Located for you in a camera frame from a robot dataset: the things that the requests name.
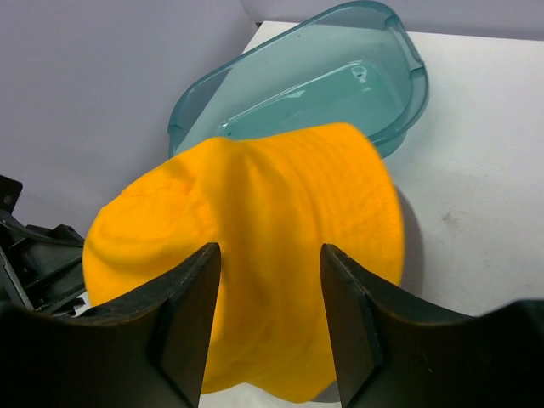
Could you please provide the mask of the yellow bucket hat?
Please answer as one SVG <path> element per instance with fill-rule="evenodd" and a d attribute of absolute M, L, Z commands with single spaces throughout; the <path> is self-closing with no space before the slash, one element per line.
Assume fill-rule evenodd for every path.
<path fill-rule="evenodd" d="M 399 198 L 370 140 L 333 123 L 262 139 L 215 137 L 166 161 L 103 207 L 82 266 L 92 305 L 219 244 L 221 281 L 204 393 L 249 383 L 292 403 L 336 378 L 320 249 L 341 248 L 399 284 Z"/>

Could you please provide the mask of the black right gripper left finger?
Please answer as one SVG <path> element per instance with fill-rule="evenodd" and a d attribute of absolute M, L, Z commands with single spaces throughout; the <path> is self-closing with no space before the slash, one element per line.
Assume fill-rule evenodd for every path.
<path fill-rule="evenodd" d="M 2 303 L 2 406 L 198 406 L 220 272 L 208 243 L 76 318 Z"/>

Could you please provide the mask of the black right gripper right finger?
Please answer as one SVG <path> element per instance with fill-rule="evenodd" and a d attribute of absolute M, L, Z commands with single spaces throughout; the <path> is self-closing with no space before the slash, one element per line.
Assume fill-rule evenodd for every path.
<path fill-rule="evenodd" d="M 327 244 L 320 278 L 342 406 L 542 406 L 541 300 L 460 314 Z"/>

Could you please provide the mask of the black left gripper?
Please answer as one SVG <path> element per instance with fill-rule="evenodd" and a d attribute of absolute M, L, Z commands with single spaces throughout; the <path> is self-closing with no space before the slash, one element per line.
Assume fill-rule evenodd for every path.
<path fill-rule="evenodd" d="M 1 177 L 1 300 L 33 312 L 74 316 L 85 304 L 83 238 L 71 227 L 23 225 L 13 215 L 23 190 Z"/>

